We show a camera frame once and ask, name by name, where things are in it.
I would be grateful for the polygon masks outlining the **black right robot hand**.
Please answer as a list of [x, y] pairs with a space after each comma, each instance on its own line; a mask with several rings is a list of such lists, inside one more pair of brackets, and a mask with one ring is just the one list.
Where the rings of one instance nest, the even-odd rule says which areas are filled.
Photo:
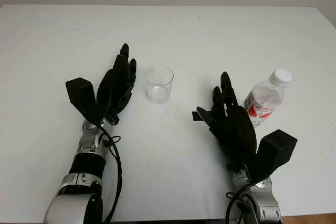
[[230, 77], [225, 71], [221, 84], [212, 93], [210, 111], [198, 106], [193, 121], [205, 122], [230, 160], [232, 167], [253, 170], [256, 160], [256, 133], [246, 110], [238, 104]]

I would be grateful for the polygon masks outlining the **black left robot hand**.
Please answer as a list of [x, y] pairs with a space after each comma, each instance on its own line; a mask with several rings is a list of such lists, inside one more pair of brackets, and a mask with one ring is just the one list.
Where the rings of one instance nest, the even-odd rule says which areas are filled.
[[118, 114], [127, 106], [136, 80], [137, 63], [129, 60], [129, 46], [123, 44], [112, 69], [104, 75], [97, 91], [97, 103], [113, 125], [119, 123]]

